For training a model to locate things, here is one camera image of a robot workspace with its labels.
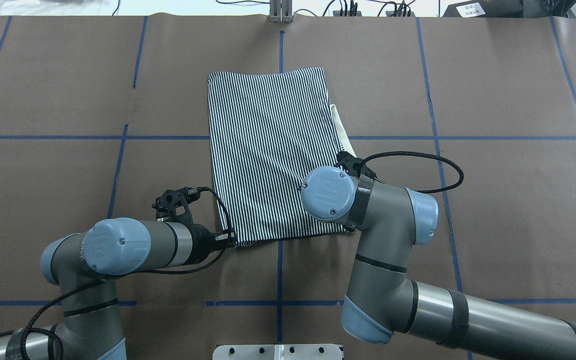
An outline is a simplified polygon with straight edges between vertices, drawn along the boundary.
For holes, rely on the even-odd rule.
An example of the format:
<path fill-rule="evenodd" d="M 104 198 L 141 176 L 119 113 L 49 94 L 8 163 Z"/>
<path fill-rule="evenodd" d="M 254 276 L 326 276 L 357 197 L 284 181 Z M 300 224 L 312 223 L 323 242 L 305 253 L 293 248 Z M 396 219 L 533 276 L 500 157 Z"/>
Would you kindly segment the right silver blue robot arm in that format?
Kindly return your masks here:
<path fill-rule="evenodd" d="M 341 324 L 384 345 L 395 333 L 501 360 L 576 360 L 576 323 L 502 305 L 407 276 L 414 246 L 434 237 L 439 207 L 429 194 L 322 166 L 302 182 L 314 219 L 359 231 Z"/>

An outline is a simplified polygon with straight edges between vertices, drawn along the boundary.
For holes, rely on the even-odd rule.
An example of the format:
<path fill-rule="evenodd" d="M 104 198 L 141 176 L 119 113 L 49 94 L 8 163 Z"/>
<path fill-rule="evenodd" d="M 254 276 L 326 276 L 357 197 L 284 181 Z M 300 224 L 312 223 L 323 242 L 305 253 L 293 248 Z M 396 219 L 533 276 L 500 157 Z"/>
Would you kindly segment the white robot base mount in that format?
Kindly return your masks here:
<path fill-rule="evenodd" d="M 342 345 L 333 343 L 220 345 L 213 360 L 343 360 Z"/>

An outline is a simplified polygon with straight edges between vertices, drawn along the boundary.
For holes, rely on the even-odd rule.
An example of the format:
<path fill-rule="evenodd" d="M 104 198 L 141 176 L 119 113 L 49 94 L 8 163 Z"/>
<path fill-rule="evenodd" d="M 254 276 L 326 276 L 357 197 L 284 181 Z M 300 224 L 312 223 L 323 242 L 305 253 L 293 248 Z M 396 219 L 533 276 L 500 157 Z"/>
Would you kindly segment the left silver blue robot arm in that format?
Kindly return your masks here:
<path fill-rule="evenodd" d="M 39 267 L 60 296 L 19 329 L 0 333 L 0 360 L 125 360 L 116 280 L 141 273 L 180 274 L 236 243 L 231 228 L 199 224 L 103 219 L 86 232 L 52 242 Z"/>

